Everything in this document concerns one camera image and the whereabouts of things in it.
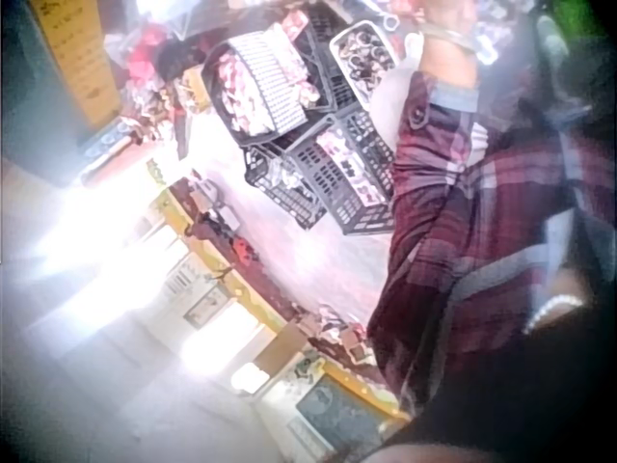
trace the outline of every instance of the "white floor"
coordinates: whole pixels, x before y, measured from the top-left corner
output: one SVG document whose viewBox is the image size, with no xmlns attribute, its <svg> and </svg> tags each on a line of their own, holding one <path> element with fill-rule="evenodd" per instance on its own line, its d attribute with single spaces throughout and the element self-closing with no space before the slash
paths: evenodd
<svg viewBox="0 0 617 463">
<path fill-rule="evenodd" d="M 214 180 L 273 278 L 306 309 L 329 304 L 366 323 L 386 280 L 390 235 L 344 236 L 327 214 L 310 231 L 244 180 L 242 151 L 213 114 L 194 119 L 191 160 Z"/>
</svg>

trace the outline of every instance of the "bracelet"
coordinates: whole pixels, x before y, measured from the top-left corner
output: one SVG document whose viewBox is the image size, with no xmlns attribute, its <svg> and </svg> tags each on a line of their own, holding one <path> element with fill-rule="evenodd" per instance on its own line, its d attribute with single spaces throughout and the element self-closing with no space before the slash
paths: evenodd
<svg viewBox="0 0 617 463">
<path fill-rule="evenodd" d="M 474 38 L 464 36 L 461 33 L 445 29 L 436 24 L 423 22 L 417 25 L 417 29 L 425 36 L 436 37 L 444 41 L 449 41 L 450 43 L 459 45 L 461 48 L 465 48 L 471 53 L 478 53 L 480 51 L 480 46 Z"/>
<path fill-rule="evenodd" d="M 538 322 L 547 316 L 555 307 L 561 306 L 562 304 L 567 304 L 572 306 L 573 308 L 578 308 L 583 306 L 583 302 L 575 296 L 571 296 L 569 294 L 560 294 L 558 296 L 551 297 L 549 301 L 540 308 L 540 310 L 531 317 L 527 325 L 523 329 L 523 333 L 528 335 L 533 331 Z"/>
</svg>

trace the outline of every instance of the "red plaid shirt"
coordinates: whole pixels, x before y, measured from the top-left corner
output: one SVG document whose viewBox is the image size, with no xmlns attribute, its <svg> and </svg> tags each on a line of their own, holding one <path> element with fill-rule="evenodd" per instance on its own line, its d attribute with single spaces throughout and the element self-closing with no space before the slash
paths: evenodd
<svg viewBox="0 0 617 463">
<path fill-rule="evenodd" d="M 546 302 L 564 241 L 549 238 L 549 218 L 569 207 L 593 217 L 614 259 L 614 153 L 568 137 L 566 156 L 556 132 L 499 150 L 489 127 L 484 159 L 468 166 L 474 106 L 417 72 L 399 127 L 389 276 L 368 335 L 412 414 L 444 374 L 521 336 Z"/>
</svg>

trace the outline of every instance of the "yellow sign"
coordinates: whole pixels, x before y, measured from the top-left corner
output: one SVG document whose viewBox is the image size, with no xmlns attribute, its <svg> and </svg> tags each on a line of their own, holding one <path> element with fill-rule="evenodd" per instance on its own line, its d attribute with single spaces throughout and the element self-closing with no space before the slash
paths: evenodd
<svg viewBox="0 0 617 463">
<path fill-rule="evenodd" d="M 103 48 L 97 0 L 30 0 L 51 52 L 90 125 L 99 129 L 121 109 Z"/>
</svg>

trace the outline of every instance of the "poster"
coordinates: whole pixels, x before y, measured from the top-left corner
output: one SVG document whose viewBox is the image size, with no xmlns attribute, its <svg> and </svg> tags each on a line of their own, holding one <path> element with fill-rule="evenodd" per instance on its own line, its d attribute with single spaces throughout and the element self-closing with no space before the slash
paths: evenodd
<svg viewBox="0 0 617 463">
<path fill-rule="evenodd" d="M 90 126 L 100 129 L 121 109 L 97 0 L 30 0 L 51 53 Z"/>
</svg>

